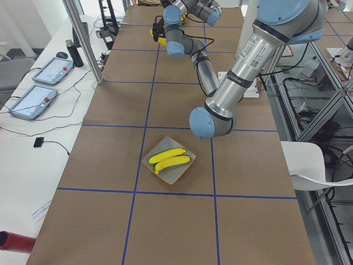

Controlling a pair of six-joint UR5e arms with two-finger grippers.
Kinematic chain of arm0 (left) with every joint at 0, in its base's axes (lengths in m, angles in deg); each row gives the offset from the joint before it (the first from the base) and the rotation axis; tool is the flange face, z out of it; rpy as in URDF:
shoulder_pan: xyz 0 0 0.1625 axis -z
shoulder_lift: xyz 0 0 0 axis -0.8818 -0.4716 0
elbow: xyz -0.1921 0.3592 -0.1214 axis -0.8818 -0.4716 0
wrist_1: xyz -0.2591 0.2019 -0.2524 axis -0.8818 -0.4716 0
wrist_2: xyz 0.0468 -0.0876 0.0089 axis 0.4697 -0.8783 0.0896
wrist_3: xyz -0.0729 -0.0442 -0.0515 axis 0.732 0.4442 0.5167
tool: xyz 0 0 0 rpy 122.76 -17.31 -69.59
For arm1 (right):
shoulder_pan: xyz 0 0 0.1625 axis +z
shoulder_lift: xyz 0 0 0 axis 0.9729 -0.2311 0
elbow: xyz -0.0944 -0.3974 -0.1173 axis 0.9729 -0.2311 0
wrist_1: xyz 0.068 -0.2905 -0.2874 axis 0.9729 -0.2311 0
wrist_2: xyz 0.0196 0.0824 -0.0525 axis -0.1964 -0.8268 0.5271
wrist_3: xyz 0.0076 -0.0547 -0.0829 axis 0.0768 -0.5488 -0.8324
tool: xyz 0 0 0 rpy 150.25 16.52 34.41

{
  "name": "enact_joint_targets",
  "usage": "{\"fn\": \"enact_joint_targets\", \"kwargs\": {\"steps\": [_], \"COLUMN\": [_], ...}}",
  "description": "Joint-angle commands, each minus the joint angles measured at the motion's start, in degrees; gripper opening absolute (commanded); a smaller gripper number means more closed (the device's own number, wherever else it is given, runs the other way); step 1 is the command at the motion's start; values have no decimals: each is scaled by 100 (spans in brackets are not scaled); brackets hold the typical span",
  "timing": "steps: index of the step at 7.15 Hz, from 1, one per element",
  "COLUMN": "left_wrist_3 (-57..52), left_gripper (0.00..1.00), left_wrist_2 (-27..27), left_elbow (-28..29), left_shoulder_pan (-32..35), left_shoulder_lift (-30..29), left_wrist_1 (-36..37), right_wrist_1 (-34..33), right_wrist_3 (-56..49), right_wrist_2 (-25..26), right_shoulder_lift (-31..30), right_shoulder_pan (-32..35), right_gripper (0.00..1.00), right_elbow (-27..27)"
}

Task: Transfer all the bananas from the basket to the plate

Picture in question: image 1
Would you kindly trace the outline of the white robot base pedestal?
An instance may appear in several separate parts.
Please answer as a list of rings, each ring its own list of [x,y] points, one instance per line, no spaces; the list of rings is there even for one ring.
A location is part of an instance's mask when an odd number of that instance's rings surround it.
[[[235,55],[235,61],[238,60],[240,52],[243,50],[245,44],[247,43],[248,39],[253,34],[252,24],[255,18],[257,17],[257,5],[259,1],[248,1],[247,10],[245,11],[244,15],[244,23],[242,26],[242,31],[240,34],[240,38],[238,41],[238,47]],[[256,85],[256,79],[253,80],[251,86],[243,93],[245,98],[258,98],[259,92]]]

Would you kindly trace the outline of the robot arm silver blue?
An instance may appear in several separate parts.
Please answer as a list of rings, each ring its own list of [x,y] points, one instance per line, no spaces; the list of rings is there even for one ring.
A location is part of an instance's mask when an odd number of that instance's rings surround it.
[[[163,19],[168,24],[180,24],[184,14],[192,14],[204,23],[214,27],[222,15],[217,1],[177,0],[161,1]]]
[[[190,56],[206,94],[203,106],[189,116],[192,133],[201,139],[229,134],[236,124],[236,104],[243,98],[263,66],[282,45],[309,43],[320,39],[327,12],[325,1],[259,1],[253,33],[218,81],[206,52],[206,45],[184,34],[183,14],[192,14],[210,26],[222,11],[216,1],[166,1],[163,20],[170,57]]]

